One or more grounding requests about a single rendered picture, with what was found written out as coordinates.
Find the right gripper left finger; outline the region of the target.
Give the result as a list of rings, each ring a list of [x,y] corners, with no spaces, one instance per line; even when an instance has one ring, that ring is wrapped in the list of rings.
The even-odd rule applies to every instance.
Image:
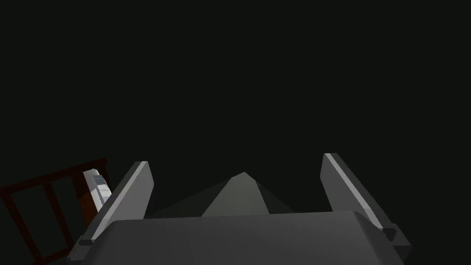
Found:
[[[147,161],[137,161],[103,204],[78,241],[89,246],[114,221],[143,219],[154,187]]]

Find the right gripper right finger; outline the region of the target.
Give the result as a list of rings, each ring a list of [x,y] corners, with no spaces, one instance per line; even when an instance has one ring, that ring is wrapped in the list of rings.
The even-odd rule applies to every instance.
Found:
[[[323,154],[320,179],[332,210],[356,211],[388,237],[398,233],[397,225],[337,153]]]

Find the white grey oblong object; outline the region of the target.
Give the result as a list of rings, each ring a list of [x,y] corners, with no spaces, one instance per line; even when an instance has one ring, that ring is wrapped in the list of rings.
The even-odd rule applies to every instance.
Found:
[[[92,195],[94,205],[99,212],[105,202],[111,196],[111,191],[97,169],[91,169],[83,172],[88,189]]]

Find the dark red wooden frame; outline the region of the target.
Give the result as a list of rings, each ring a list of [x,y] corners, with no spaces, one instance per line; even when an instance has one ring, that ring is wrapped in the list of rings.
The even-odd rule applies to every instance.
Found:
[[[75,244],[72,238],[72,234],[69,226],[67,225],[63,211],[59,205],[59,200],[52,187],[52,182],[57,179],[63,179],[65,177],[71,177],[74,191],[80,205],[81,214],[83,216],[85,226],[89,227],[94,217],[96,217],[98,210],[92,203],[92,194],[89,190],[88,185],[85,181],[84,171],[91,169],[97,169],[100,173],[103,173],[104,180],[109,181],[107,173],[108,161],[106,158],[100,158],[91,162],[86,162],[80,165],[72,166],[66,169],[62,169],[53,173],[48,173],[32,179],[26,179],[16,184],[7,185],[0,187],[0,199],[3,201],[12,221],[17,227],[19,234],[25,242],[31,256],[34,261],[31,265],[50,265],[52,262],[65,257],[69,254]],[[25,223],[19,208],[13,200],[12,194],[41,186],[47,197],[48,203],[51,206],[52,212],[55,216],[55,220],[59,226],[59,229],[64,237],[66,247],[56,251],[48,256],[42,256],[39,247],[34,240],[30,229]]]

